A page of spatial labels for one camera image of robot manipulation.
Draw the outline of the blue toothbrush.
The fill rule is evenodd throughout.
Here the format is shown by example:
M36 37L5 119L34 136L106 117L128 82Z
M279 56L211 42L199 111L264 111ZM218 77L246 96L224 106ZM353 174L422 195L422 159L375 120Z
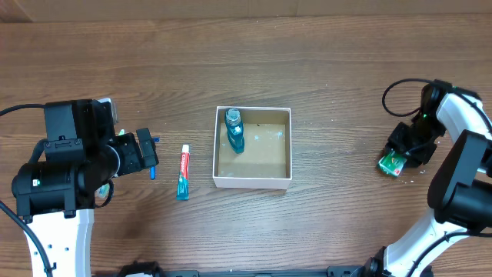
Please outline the blue toothbrush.
M92 187L93 192L90 192L90 195L95 195L96 197L100 198L106 198L106 202L109 202L110 198L113 195L114 186L112 185L112 179L119 177L116 175L119 167L118 153L111 146L108 145L108 143L116 136L118 135L115 134L113 128L109 128L108 130L98 130L97 132L98 143L103 154L103 161L96 162L96 172L101 173L101 177L96 178L96 182ZM139 144L137 131L135 139ZM151 174L151 179L155 179L156 166L148 169Z

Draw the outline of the green white packet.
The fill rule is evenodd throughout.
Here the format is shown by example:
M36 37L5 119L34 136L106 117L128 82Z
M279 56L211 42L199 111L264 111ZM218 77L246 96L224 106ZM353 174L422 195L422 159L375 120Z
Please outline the green white packet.
M383 173L398 177L406 162L405 157L391 150L378 161L377 166Z

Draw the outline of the red teal toothpaste tube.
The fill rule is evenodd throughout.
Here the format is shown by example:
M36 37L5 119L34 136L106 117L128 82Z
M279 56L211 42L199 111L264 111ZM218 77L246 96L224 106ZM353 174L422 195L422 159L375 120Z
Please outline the red teal toothpaste tube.
M189 145L183 145L181 149L181 160L180 160L180 171L178 176L178 186L176 199L178 201L186 201L189 199L189 158L190 158L190 147Z

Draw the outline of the teal mouthwash bottle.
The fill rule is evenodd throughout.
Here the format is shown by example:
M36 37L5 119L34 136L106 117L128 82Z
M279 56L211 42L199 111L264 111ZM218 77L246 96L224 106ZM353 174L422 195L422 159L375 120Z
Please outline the teal mouthwash bottle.
M237 108L230 108L224 114L228 141L235 153L244 152L244 125Z

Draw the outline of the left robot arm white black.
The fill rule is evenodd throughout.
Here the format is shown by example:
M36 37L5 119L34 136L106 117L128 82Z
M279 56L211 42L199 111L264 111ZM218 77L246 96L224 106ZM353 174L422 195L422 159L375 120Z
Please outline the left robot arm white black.
M42 106L46 136L12 180L35 276L89 276L96 192L158 164L147 128L117 135L111 99Z

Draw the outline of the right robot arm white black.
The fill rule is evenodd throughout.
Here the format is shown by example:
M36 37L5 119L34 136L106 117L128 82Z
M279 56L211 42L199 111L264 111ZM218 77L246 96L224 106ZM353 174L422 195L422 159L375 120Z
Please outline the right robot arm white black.
M425 214L396 242L381 248L359 276L431 276L431 263L460 240L488 237L491 185L491 120L481 97L441 80L423 81L421 104L411 124L399 123L387 139L379 169L393 177L429 162L437 138L453 147L431 180Z

